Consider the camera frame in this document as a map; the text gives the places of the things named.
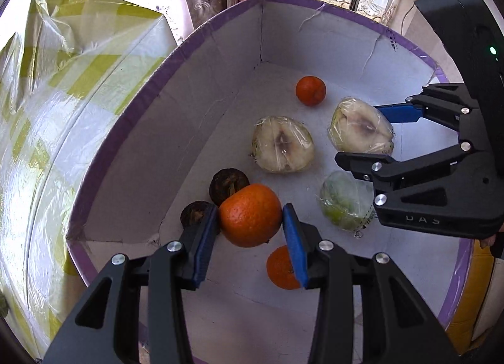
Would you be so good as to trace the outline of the green fruit half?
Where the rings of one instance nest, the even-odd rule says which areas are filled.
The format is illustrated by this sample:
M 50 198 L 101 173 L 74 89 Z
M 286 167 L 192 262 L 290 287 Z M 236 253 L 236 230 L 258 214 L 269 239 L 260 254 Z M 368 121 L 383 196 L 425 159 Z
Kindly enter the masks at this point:
M 318 196 L 323 215 L 336 227 L 355 234 L 375 217 L 373 200 L 371 182 L 354 179 L 342 170 L 325 178 Z

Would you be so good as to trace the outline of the pale fruit half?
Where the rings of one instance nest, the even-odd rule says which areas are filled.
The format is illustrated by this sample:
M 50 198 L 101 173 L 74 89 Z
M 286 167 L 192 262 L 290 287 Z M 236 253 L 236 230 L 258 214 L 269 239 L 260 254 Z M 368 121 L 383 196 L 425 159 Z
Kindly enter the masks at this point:
M 377 108 L 354 97 L 345 97 L 336 106 L 328 136 L 338 152 L 391 155 L 394 130 Z
M 251 155 L 267 172 L 293 173 L 310 166 L 315 146 L 312 135 L 302 123 L 290 117 L 268 116 L 255 125 Z

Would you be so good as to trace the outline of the small orange tangerine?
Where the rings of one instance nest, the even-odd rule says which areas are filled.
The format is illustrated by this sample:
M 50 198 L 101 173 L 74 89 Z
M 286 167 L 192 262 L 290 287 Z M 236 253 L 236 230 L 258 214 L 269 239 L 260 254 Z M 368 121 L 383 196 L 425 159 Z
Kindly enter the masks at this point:
M 326 97 L 326 85 L 318 77 L 302 77 L 295 85 L 295 95 L 303 105 L 316 106 Z

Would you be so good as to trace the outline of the large orange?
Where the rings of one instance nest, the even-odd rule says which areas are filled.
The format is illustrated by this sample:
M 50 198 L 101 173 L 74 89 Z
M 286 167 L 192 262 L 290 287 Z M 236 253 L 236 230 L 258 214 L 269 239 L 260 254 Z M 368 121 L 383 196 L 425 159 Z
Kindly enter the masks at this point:
M 219 207 L 219 214 L 222 234 L 243 248 L 269 242 L 282 224 L 280 200 L 262 184 L 251 184 L 234 193 Z

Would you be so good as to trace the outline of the dark dried fruit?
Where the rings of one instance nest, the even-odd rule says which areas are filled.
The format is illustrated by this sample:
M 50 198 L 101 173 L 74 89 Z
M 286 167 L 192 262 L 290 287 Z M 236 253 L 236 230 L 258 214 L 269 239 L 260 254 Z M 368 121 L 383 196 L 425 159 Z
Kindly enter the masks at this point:
M 197 225 L 205 215 L 207 208 L 212 207 L 207 201 L 195 201 L 183 208 L 180 214 L 180 223 L 183 228 Z
M 249 179 L 239 169 L 226 168 L 214 174 L 209 185 L 209 197 L 216 206 L 220 206 L 234 193 L 249 185 Z

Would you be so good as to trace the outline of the purple white cardboard box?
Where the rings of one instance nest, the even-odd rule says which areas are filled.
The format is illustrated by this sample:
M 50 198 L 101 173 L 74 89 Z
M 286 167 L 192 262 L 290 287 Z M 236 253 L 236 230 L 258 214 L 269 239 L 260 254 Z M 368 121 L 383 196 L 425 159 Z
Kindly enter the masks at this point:
M 301 77 L 320 77 L 316 107 L 295 96 Z M 96 151 L 74 204 L 71 255 L 86 283 L 116 253 L 150 255 L 182 233 L 180 213 L 209 200 L 209 183 L 236 168 L 292 203 L 301 221 L 348 253 L 388 253 L 446 326 L 461 300 L 470 240 L 387 228 L 373 220 L 362 238 L 325 218 L 319 190 L 338 167 L 327 130 L 337 104 L 404 102 L 430 82 L 448 82 L 427 53 L 396 32 L 313 0 L 249 0 L 218 14 L 165 60 L 126 103 Z M 257 121 L 293 118 L 308 129 L 314 161 L 271 174 L 251 155 Z M 266 274 L 283 232 L 254 248 L 215 241 L 206 281 L 184 292 L 193 355 L 207 363 L 307 363 L 317 291 L 286 291 Z

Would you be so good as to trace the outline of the green checkered plastic tablecloth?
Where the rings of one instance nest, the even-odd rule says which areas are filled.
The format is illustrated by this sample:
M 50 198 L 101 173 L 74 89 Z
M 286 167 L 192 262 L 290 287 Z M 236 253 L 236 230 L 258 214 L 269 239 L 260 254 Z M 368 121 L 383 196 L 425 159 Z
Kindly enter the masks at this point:
M 31 0 L 1 52 L 1 295 L 44 355 L 81 291 L 67 236 L 120 115 L 176 47 L 165 16 L 123 0 Z

